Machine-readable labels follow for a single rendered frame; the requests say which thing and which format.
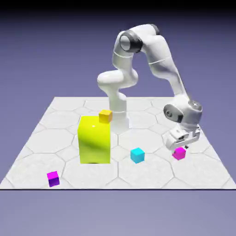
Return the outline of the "small cyan cube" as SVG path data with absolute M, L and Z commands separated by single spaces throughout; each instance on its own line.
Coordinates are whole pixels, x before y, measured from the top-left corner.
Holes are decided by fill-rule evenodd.
M 135 148 L 133 150 L 131 150 L 130 152 L 130 159 L 138 164 L 140 162 L 143 162 L 144 159 L 145 159 L 145 153 L 142 149 L 140 149 L 139 147 L 138 148 Z

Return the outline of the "small magenta cube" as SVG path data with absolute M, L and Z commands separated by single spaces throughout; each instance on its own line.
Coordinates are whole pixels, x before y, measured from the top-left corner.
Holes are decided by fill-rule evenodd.
M 176 148 L 172 154 L 172 156 L 177 160 L 184 159 L 185 155 L 186 155 L 186 149 L 183 147 Z

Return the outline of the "small purple cube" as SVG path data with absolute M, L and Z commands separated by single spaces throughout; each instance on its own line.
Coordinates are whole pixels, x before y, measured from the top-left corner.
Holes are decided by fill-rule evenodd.
M 49 187 L 57 186 L 60 184 L 57 171 L 53 171 L 47 174 Z

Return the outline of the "small orange cube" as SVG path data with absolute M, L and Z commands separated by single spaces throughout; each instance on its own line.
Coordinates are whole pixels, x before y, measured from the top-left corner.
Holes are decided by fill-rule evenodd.
M 99 122 L 108 124 L 112 121 L 112 111 L 101 110 L 99 112 Z

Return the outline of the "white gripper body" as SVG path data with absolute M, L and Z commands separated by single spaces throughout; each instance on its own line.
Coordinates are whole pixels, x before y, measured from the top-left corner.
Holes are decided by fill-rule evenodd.
M 167 136 L 165 146 L 174 151 L 179 147 L 185 147 L 199 140 L 200 131 L 186 131 L 183 129 L 172 129 Z

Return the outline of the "large yellow box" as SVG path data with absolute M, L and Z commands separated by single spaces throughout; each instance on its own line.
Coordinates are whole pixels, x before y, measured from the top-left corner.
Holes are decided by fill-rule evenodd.
M 110 124 L 98 116 L 82 116 L 77 129 L 80 163 L 109 164 L 111 162 Z

